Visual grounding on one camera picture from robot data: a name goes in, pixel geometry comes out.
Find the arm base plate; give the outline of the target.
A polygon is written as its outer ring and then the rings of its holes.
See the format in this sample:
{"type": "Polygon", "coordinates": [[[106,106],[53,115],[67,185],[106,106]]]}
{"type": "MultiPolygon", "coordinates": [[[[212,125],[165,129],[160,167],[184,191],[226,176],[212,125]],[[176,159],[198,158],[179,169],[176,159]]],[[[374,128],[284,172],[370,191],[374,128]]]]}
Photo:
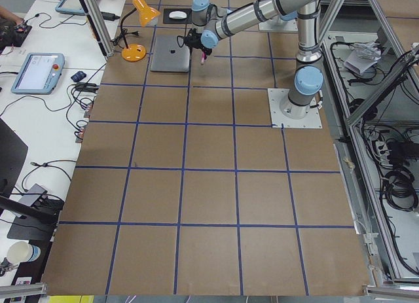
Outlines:
{"type": "Polygon", "coordinates": [[[270,118],[273,128],[321,129],[321,118],[318,108],[308,108],[302,119],[289,118],[281,111],[280,103],[287,98],[289,89],[268,88],[270,118]]]}
{"type": "Polygon", "coordinates": [[[259,31],[272,33],[297,33],[297,21],[295,18],[283,20],[279,16],[259,24],[259,31]]]}

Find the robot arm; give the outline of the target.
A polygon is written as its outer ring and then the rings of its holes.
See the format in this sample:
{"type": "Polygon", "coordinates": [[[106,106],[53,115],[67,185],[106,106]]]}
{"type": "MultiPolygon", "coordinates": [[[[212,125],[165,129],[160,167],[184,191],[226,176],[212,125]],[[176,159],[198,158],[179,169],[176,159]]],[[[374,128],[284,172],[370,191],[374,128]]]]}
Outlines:
{"type": "Polygon", "coordinates": [[[281,112],[294,119],[306,116],[312,99],[321,90],[323,73],[319,40],[321,0],[255,0],[238,9],[218,7],[210,0],[193,0],[192,28],[183,43],[209,56],[219,41],[275,17],[296,18],[298,52],[294,85],[280,103],[281,112]]]}

